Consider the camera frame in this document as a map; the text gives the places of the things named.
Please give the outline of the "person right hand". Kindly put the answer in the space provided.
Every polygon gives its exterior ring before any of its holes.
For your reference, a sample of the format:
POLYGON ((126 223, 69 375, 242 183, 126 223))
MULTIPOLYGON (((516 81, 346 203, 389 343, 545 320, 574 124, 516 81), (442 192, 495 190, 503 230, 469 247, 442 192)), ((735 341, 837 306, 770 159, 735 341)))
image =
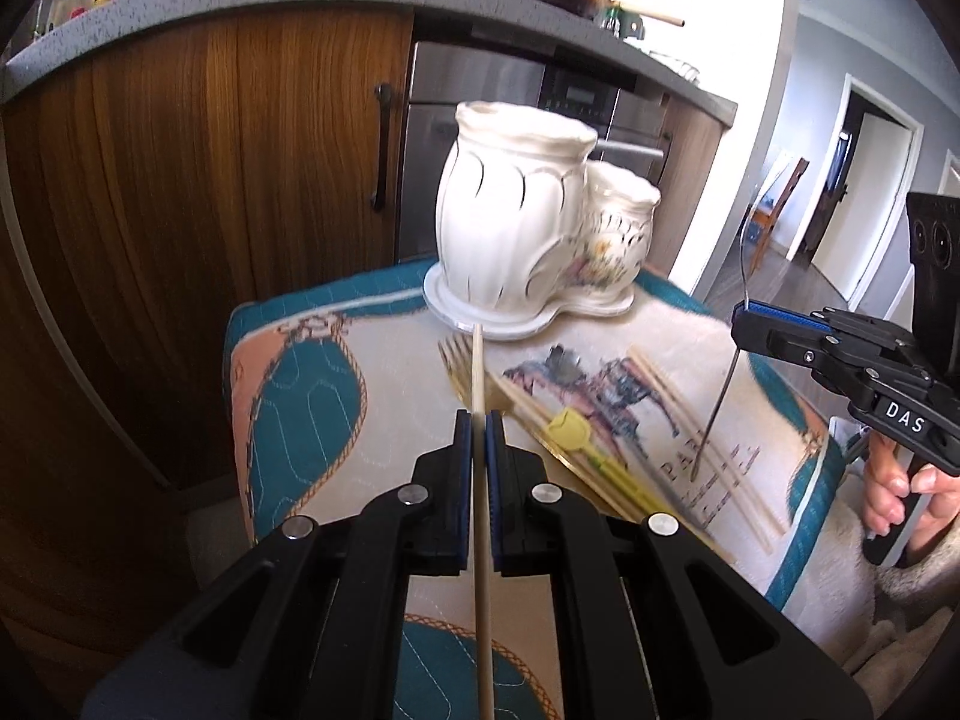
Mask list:
POLYGON ((930 463, 908 476, 896 460, 896 449, 892 439, 875 431, 869 434, 861 518, 867 532, 885 536, 893 525, 905 522, 910 494, 929 494, 928 508, 905 548, 907 562, 913 564, 934 551, 958 517, 958 479, 930 463))

